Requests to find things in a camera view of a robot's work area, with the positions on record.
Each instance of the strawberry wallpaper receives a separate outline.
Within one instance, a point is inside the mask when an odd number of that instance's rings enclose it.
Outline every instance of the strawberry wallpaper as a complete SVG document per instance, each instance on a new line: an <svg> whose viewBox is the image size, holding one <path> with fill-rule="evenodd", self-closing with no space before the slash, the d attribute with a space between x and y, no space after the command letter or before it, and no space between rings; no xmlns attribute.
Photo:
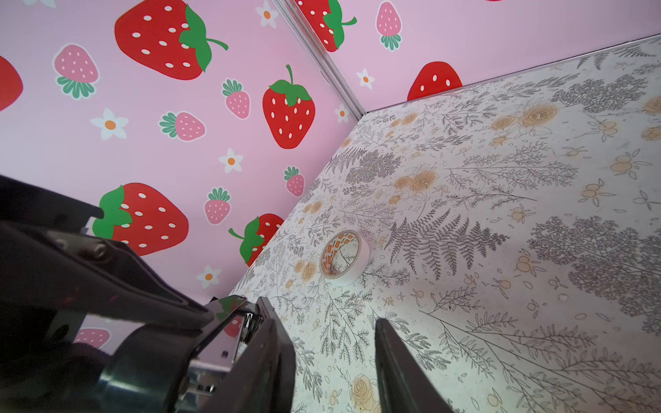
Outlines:
<svg viewBox="0 0 661 413"><path fill-rule="evenodd" d="M661 32L649 0L294 0L369 112Z"/></svg>
<svg viewBox="0 0 661 413"><path fill-rule="evenodd" d="M201 303L356 123L271 1L10 0L0 27L0 174L100 206L90 234Z"/></svg>

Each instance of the red strawberry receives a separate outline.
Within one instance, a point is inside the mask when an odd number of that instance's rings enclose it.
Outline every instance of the red strawberry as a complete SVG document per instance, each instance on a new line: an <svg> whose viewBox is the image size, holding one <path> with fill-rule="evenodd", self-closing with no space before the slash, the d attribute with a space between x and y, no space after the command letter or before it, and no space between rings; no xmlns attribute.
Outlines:
<svg viewBox="0 0 661 413"><path fill-rule="evenodd" d="M462 86L459 75L452 66L444 61L433 61L422 68L408 92L407 100L424 98Z"/></svg>
<svg viewBox="0 0 661 413"><path fill-rule="evenodd" d="M225 104L230 112L237 118L245 119L250 114L250 96L243 90L243 86L236 80L227 80L223 83L223 94L227 96Z"/></svg>
<svg viewBox="0 0 661 413"><path fill-rule="evenodd" d="M5 58L0 56L0 110L16 102L23 93L23 81L19 73Z"/></svg>
<svg viewBox="0 0 661 413"><path fill-rule="evenodd" d="M299 0L298 8L327 51L335 52L344 42L344 27L356 24L356 18L342 22L338 0Z"/></svg>
<svg viewBox="0 0 661 413"><path fill-rule="evenodd" d="M376 30L381 33L381 43L391 52L399 49L402 42L402 36L399 32L402 30L402 20L395 10L395 6L389 1L384 1L379 7L379 14L376 15Z"/></svg>
<svg viewBox="0 0 661 413"><path fill-rule="evenodd" d="M89 344L94 348L101 348L110 339L110 332L105 328L81 328L73 339L74 343Z"/></svg>
<svg viewBox="0 0 661 413"><path fill-rule="evenodd" d="M61 75L57 82L62 93L78 100L89 98L97 92L92 83L98 81L98 69L82 46L73 43L62 46L53 59L53 68Z"/></svg>
<svg viewBox="0 0 661 413"><path fill-rule="evenodd" d="M211 225L220 224L229 215L229 194L223 188L215 189L209 194L209 200L204 204L204 211Z"/></svg>
<svg viewBox="0 0 661 413"><path fill-rule="evenodd" d="M188 236L188 219L162 193L145 184L126 184L105 194L103 219L94 235L122 241L138 255L165 250Z"/></svg>
<svg viewBox="0 0 661 413"><path fill-rule="evenodd" d="M299 175L297 167L288 167L285 170L285 181L287 181L287 191L291 192L294 196L303 195L303 187L305 186L305 178Z"/></svg>
<svg viewBox="0 0 661 413"><path fill-rule="evenodd" d="M171 139L178 137L184 142L200 139L206 133L206 127L201 120L187 112L179 112L176 116L172 112L163 115L161 132L170 135Z"/></svg>
<svg viewBox="0 0 661 413"><path fill-rule="evenodd" d="M253 264L257 256L262 253L262 249L271 241L271 238L276 234L276 231L284 220L272 213L266 213L261 217L257 217L246 225L244 231L245 237L242 237L232 228L229 233L237 238L243 239L239 252L248 267Z"/></svg>
<svg viewBox="0 0 661 413"><path fill-rule="evenodd" d="M223 331L230 337L238 336L241 332L241 327L243 326L242 321L243 319L241 319L241 316L237 315L227 326L225 326Z"/></svg>
<svg viewBox="0 0 661 413"><path fill-rule="evenodd" d="M128 57L174 79L191 80L211 61L204 21L182 0L145 0L115 22L115 40Z"/></svg>
<svg viewBox="0 0 661 413"><path fill-rule="evenodd" d="M291 83L279 80L264 93L262 107L271 134L276 143L284 149L293 149L301 143L305 134L315 119L315 103L301 85L293 83L291 66Z"/></svg>

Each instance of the roll of tape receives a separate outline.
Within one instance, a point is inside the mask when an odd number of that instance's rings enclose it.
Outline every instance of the roll of tape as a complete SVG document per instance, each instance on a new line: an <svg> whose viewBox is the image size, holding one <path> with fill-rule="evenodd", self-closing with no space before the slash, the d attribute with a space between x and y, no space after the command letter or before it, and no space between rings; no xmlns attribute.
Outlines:
<svg viewBox="0 0 661 413"><path fill-rule="evenodd" d="M321 275L338 287L356 281L368 265L369 245L359 233L345 229L333 236L324 248L319 267Z"/></svg>

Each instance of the floral patterned surface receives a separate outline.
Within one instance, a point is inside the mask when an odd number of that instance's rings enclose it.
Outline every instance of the floral patterned surface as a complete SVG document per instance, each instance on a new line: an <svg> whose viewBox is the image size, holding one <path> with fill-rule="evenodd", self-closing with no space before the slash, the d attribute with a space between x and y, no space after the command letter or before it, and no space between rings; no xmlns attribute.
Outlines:
<svg viewBox="0 0 661 413"><path fill-rule="evenodd" d="M234 291L288 329L296 412L381 411L379 317L458 412L661 412L659 154L659 37L372 112Z"/></svg>

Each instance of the white flower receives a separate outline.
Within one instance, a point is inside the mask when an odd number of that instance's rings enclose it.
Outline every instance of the white flower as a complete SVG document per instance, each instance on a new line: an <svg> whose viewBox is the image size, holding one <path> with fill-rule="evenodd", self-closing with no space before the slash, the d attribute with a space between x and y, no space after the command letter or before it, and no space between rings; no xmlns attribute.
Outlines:
<svg viewBox="0 0 661 413"><path fill-rule="evenodd" d="M276 9L271 10L271 6L266 0L264 0L263 7L255 7L255 10L257 11L257 14L262 17L262 27L268 24L272 28L276 28L276 17L280 14Z"/></svg>
<svg viewBox="0 0 661 413"><path fill-rule="evenodd" d="M26 6L31 6L35 4L37 0L23 0L23 3ZM55 9L55 0L41 0L42 4L49 6L51 9Z"/></svg>
<svg viewBox="0 0 661 413"><path fill-rule="evenodd" d="M226 157L220 157L218 160L225 164L226 174L229 174L233 169L237 172L241 172L241 161L243 160L243 155L235 155L231 148L227 150Z"/></svg>
<svg viewBox="0 0 661 413"><path fill-rule="evenodd" d="M335 109L335 114L337 115L337 123L349 122L349 113L347 113L344 103L340 103L340 108Z"/></svg>
<svg viewBox="0 0 661 413"><path fill-rule="evenodd" d="M121 139L126 139L124 126L128 123L128 119L115 118L115 115L108 108L103 110L103 118L90 119L90 122L92 122L92 125L101 128L101 139L105 141L113 135Z"/></svg>
<svg viewBox="0 0 661 413"><path fill-rule="evenodd" d="M368 75L367 69L363 69L363 73L356 72L356 76L360 79L361 86L367 86L371 90L371 84L374 83L374 78Z"/></svg>
<svg viewBox="0 0 661 413"><path fill-rule="evenodd" d="M209 284L218 284L218 276L220 275L220 268L214 270L213 268L206 266L204 267L204 272L195 276L198 280L202 282L202 288L207 288Z"/></svg>

